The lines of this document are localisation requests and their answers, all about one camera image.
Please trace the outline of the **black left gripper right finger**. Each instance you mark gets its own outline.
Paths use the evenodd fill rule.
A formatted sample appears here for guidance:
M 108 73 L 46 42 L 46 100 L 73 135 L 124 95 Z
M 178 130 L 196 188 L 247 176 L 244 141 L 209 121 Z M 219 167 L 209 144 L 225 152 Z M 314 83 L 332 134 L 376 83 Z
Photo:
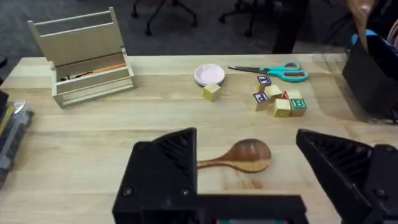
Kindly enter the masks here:
M 342 223 L 397 223 L 397 148 L 309 129 L 295 142 Z

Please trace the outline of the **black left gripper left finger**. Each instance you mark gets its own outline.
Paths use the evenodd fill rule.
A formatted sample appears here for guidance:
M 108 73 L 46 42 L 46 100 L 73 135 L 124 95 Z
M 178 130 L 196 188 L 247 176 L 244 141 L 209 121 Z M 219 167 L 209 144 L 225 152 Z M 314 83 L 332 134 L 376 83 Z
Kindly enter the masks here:
M 112 214 L 115 223 L 197 223 L 197 131 L 186 128 L 135 143 Z

